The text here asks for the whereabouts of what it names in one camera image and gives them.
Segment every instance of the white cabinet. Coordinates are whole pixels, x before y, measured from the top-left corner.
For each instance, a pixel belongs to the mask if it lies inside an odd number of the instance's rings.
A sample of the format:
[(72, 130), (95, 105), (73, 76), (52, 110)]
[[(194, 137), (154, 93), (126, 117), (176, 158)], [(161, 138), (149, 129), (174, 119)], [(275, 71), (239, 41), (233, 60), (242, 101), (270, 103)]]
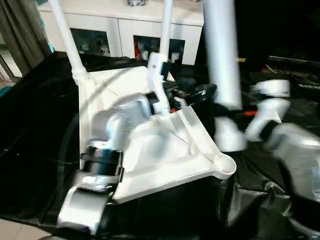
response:
[[(135, 40), (141, 42), (153, 41), (151, 45), (160, 47), (161, 22), (119, 19), (119, 31), (123, 56), (135, 58)], [(171, 24), (169, 59), (171, 53), (180, 52), (183, 64), (194, 65), (202, 27), (182, 24)]]
[[(145, 45), (148, 54), (160, 46), (164, 0), (147, 0), (144, 6), (128, 6), (127, 0), (60, 0), (78, 51), (111, 57), (135, 58)], [(65, 52), (48, 2), (38, 6), (44, 29), (56, 51)], [(175, 0), (171, 18), (169, 59), (194, 65), (202, 27), (203, 3)]]
[[(65, 52), (53, 13), (41, 11), (44, 30), (56, 51)], [(122, 57), (118, 19), (112, 17), (65, 14), (78, 51), (94, 55)]]

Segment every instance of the gray curtain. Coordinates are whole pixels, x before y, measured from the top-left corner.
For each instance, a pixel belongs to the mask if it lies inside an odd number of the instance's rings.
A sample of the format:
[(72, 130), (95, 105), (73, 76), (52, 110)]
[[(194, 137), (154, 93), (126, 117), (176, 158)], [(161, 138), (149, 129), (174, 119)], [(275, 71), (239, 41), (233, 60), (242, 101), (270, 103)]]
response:
[(0, 32), (22, 76), (51, 54), (33, 0), (0, 0)]

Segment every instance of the floor tile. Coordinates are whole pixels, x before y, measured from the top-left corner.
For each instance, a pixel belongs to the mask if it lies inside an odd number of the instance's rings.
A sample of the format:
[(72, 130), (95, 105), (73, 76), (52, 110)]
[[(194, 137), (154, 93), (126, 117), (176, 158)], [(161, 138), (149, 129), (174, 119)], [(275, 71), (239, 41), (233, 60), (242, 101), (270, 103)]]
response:
[(22, 224), (0, 219), (0, 239), (14, 240)]
[(23, 225), (14, 240), (38, 240), (49, 235), (50, 233), (36, 227)]

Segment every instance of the black tablecloth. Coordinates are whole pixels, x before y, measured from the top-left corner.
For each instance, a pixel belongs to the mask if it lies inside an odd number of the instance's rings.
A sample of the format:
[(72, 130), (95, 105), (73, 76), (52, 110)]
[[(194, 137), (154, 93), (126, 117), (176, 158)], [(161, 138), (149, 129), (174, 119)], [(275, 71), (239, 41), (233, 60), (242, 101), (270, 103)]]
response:
[[(146, 66), (128, 58), (81, 56), (88, 71)], [(208, 81), (207, 70), (173, 65), (176, 81)], [(243, 74), (250, 84), (281, 76)], [(79, 111), (78, 87), (64, 53), (55, 52), (0, 98), (0, 218), (53, 231), (68, 182), (79, 164), (79, 125), (64, 159), (62, 139)], [(288, 120), (319, 133), (315, 100), (294, 99)], [(194, 107), (210, 135), (207, 105)], [(207, 177), (113, 206), (109, 237), (138, 239), (295, 239), (291, 197), (278, 161), (260, 144), (232, 153), (237, 171), (227, 180)]]

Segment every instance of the white pole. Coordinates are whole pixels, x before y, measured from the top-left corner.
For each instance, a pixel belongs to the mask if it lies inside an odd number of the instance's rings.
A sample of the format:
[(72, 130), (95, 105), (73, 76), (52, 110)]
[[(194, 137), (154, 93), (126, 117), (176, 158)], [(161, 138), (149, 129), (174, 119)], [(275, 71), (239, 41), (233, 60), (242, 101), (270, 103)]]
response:
[(56, 25), (61, 34), (66, 54), (68, 55), (71, 68), (72, 68), (72, 77), (75, 83), (78, 85), (79, 81), (88, 79), (88, 74), (83, 66), (74, 38), (72, 37), (70, 28), (68, 26), (66, 17), (62, 10), (61, 4), (59, 0), (49, 0), (51, 5), (52, 13), (55, 18)]
[(165, 55), (166, 60), (168, 60), (171, 18), (174, 0), (164, 0), (163, 4), (164, 6), (162, 13), (162, 34), (160, 41), (160, 54)]
[(209, 79), (218, 87), (216, 102), (231, 110), (240, 110), (242, 102), (234, 2), (205, 0), (203, 7)]
[[(234, 2), (205, 0), (203, 7), (209, 79), (217, 85), (215, 101), (229, 110), (240, 110), (242, 101)], [(215, 129), (215, 142), (222, 152), (241, 151), (246, 147), (243, 133), (230, 118), (216, 117)]]

